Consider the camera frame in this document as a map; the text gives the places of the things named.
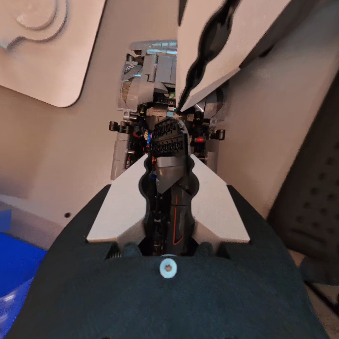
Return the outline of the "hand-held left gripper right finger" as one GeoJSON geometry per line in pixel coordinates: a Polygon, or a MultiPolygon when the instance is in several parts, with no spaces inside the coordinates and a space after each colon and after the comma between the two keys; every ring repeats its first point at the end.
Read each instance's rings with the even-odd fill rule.
{"type": "Polygon", "coordinates": [[[248,232],[231,197],[225,181],[203,164],[195,155],[192,169],[199,184],[191,201],[195,221],[192,238],[198,243],[208,242],[216,252],[223,242],[246,243],[248,232]]]}

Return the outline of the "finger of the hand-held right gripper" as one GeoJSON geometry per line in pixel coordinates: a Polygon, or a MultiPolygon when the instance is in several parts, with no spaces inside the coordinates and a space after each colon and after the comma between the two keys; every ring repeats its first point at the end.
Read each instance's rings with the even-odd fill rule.
{"type": "Polygon", "coordinates": [[[176,105],[187,109],[189,95],[207,64],[224,48],[231,33],[231,1],[179,1],[176,105]]]}
{"type": "Polygon", "coordinates": [[[201,82],[189,95],[188,104],[192,104],[193,99],[201,101],[240,70],[240,64],[289,2],[285,0],[231,1],[229,38],[217,57],[207,64],[201,82]]]}

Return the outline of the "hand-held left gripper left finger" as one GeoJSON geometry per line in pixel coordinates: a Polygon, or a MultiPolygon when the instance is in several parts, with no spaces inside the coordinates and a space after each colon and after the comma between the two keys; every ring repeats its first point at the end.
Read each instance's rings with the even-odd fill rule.
{"type": "Polygon", "coordinates": [[[146,174],[147,158],[147,154],[143,155],[112,181],[87,235],[89,243],[116,242],[123,250],[125,244],[139,245],[145,238],[146,198],[139,189],[139,182],[146,174]]]}

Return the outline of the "lego car model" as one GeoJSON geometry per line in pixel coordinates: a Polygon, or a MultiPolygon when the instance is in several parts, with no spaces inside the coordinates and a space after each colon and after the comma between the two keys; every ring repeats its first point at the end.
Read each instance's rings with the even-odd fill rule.
{"type": "MultiPolygon", "coordinates": [[[[111,180],[117,179],[143,155],[150,153],[154,126],[165,118],[183,121],[189,134],[189,150],[214,173],[217,172],[219,145],[225,130],[217,126],[225,120],[229,81],[206,98],[180,112],[176,108],[177,41],[134,42],[122,68],[117,110],[120,123],[111,121],[109,130],[117,132],[111,180]]],[[[189,200],[197,183],[188,172],[170,189],[160,194],[156,187],[156,160],[150,155],[148,172],[142,183],[148,202],[146,238],[141,251],[146,255],[192,256],[197,243],[192,238],[193,218],[189,200]]]]}

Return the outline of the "white metal book stand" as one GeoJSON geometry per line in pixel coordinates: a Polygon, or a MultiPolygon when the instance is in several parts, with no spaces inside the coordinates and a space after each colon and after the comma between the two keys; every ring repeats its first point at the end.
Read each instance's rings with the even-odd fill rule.
{"type": "Polygon", "coordinates": [[[56,107],[83,87],[104,0],[1,0],[0,84],[56,107]]]}

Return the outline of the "black perforated pad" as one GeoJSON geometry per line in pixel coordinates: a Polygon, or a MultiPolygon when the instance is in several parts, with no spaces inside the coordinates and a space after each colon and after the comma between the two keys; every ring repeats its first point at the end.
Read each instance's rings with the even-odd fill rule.
{"type": "Polygon", "coordinates": [[[306,281],[338,286],[339,76],[305,137],[268,222],[285,246],[304,256],[306,281]]]}

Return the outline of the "blue bin with white label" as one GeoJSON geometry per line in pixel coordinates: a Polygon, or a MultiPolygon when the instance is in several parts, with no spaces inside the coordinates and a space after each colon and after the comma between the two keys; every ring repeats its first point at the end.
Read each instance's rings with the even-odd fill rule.
{"type": "Polygon", "coordinates": [[[47,251],[5,234],[11,226],[11,210],[0,212],[0,297],[34,279],[47,251]]]}

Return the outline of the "crumpled clear parts bags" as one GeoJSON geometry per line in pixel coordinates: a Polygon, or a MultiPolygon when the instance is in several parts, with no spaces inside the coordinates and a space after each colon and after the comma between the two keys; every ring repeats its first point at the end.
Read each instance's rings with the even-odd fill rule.
{"type": "Polygon", "coordinates": [[[24,301],[27,297],[32,279],[21,284],[15,290],[0,299],[0,332],[1,336],[9,331],[15,319],[17,318],[24,301]]]}

